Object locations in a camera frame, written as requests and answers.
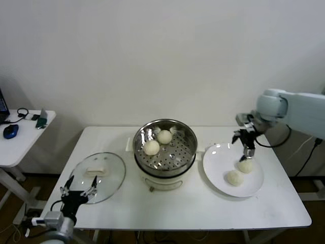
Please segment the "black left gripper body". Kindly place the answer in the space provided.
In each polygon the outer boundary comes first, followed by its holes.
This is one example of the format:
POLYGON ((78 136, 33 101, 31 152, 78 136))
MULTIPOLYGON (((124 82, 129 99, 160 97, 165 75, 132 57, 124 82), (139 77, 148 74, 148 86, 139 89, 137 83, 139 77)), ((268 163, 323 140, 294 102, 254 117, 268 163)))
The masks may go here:
POLYGON ((69 191, 68 195, 61 197, 63 208, 61 212, 66 218, 76 221, 76 214, 80 205, 88 202, 88 197, 85 196, 83 191, 69 191))

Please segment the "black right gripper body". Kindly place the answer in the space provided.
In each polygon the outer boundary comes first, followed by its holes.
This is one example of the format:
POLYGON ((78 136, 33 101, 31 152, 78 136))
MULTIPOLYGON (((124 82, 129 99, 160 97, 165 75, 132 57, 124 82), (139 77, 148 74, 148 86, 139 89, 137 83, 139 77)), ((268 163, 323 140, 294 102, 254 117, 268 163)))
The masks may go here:
POLYGON ((245 149, 254 150, 255 144, 254 141, 258 136, 258 132, 254 127, 249 127, 245 129, 240 129, 240 140, 245 149))

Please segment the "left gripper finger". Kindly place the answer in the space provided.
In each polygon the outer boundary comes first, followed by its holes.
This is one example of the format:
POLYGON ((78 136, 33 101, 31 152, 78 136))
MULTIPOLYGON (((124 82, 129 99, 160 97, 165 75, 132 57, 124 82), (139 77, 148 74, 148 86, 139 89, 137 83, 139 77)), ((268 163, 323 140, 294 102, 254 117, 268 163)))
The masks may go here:
POLYGON ((72 175, 63 187, 60 187, 60 192, 62 196, 67 196, 69 194, 70 186, 73 182, 74 176, 72 175))
POLYGON ((97 176, 92 181, 91 187, 88 188, 86 191, 83 191, 80 196, 86 197, 86 198, 92 198, 97 193, 97 176))

